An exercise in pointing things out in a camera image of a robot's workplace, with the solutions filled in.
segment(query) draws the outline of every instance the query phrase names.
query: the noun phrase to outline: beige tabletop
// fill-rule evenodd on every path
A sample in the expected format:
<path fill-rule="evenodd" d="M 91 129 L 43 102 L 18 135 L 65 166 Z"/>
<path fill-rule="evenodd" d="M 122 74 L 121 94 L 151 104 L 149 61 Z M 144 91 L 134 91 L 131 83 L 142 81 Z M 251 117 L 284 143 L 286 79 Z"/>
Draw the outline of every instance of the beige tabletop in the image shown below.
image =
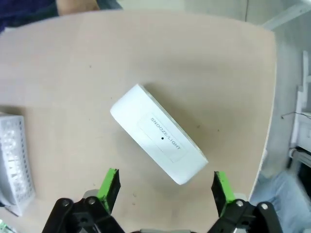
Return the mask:
<path fill-rule="evenodd" d="M 113 216 L 140 228 L 207 232 L 217 219 L 213 172 L 249 197 L 273 106 L 272 32 L 220 17 L 169 12 L 96 12 L 32 24 L 0 36 L 0 111 L 25 116 L 36 200 L 20 218 L 41 232 L 58 198 L 78 201 L 120 169 Z M 140 83 L 206 155 L 179 186 L 110 115 Z"/>

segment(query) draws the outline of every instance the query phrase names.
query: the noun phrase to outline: floor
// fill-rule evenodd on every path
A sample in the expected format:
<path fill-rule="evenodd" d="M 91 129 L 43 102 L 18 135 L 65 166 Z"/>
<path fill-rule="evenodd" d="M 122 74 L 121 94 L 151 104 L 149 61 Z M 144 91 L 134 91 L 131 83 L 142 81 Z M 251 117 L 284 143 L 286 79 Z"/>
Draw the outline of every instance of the floor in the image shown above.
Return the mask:
<path fill-rule="evenodd" d="M 211 14 L 261 25 L 300 0 L 119 0 L 124 9 L 164 9 Z M 311 46 L 308 31 L 311 12 L 274 30 L 277 43 L 276 94 L 262 172 L 276 174 L 288 159 L 294 116 L 281 115 L 295 110 L 297 86 L 302 84 L 302 50 Z"/>

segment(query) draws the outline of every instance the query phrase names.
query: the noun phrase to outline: person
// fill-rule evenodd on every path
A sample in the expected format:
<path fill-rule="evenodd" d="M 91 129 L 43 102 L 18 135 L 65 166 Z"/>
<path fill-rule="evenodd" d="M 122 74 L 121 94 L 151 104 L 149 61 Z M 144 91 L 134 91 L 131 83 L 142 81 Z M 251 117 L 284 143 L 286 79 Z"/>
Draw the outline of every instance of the person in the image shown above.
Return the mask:
<path fill-rule="evenodd" d="M 269 201 L 275 208 L 284 233 L 302 233 L 311 228 L 311 203 L 303 185 L 290 171 L 270 178 L 259 174 L 250 203 Z"/>
<path fill-rule="evenodd" d="M 0 33 L 77 12 L 122 9 L 116 0 L 0 0 Z"/>

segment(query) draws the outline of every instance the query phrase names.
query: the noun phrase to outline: white plastic basket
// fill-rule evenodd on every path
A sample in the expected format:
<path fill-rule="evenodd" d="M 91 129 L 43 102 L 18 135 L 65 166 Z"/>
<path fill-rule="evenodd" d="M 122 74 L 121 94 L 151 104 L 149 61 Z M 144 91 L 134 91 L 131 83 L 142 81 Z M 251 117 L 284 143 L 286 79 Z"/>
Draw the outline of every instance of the white plastic basket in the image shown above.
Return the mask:
<path fill-rule="evenodd" d="M 24 130 L 24 117 L 0 114 L 0 201 L 22 216 L 35 197 Z"/>

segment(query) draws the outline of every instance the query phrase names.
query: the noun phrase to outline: screw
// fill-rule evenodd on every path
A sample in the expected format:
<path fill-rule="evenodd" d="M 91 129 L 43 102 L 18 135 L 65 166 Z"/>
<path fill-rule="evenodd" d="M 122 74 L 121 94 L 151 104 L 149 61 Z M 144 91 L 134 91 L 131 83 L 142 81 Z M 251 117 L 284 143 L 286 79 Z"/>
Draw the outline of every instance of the screw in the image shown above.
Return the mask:
<path fill-rule="evenodd" d="M 68 206 L 68 205 L 69 205 L 69 201 L 63 200 L 63 206 Z"/>
<path fill-rule="evenodd" d="M 95 203 L 95 200 L 94 200 L 93 198 L 91 198 L 90 200 L 88 200 L 88 203 L 89 203 L 90 205 L 92 205 L 92 204 Z"/>
<path fill-rule="evenodd" d="M 243 202 L 242 201 L 237 201 L 237 205 L 239 206 L 239 207 L 241 207 L 241 206 L 243 206 Z"/>
<path fill-rule="evenodd" d="M 262 207 L 264 210 L 268 209 L 267 204 L 261 204 L 261 207 Z"/>

